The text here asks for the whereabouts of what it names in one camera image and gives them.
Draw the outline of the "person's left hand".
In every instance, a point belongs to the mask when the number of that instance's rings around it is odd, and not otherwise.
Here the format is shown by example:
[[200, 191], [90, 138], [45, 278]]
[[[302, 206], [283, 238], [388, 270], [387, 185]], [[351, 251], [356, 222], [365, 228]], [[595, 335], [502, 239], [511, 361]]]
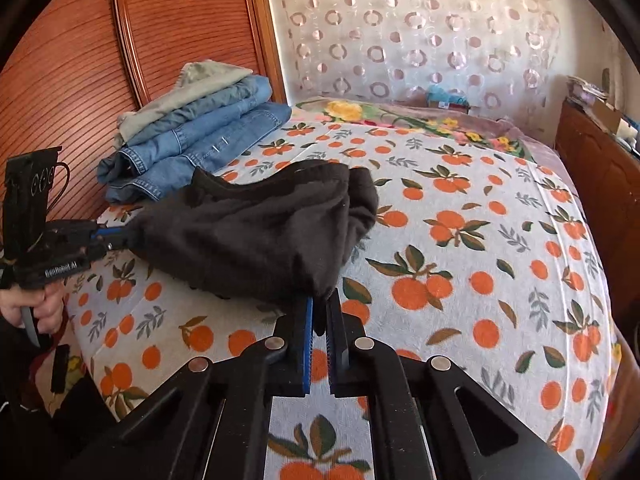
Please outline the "person's left hand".
[[13, 285], [1, 291], [1, 314], [6, 322], [15, 327], [22, 327], [21, 308], [33, 308], [38, 332], [54, 334], [63, 321], [64, 294], [64, 286], [61, 282], [47, 284], [44, 289], [38, 290], [25, 290]]

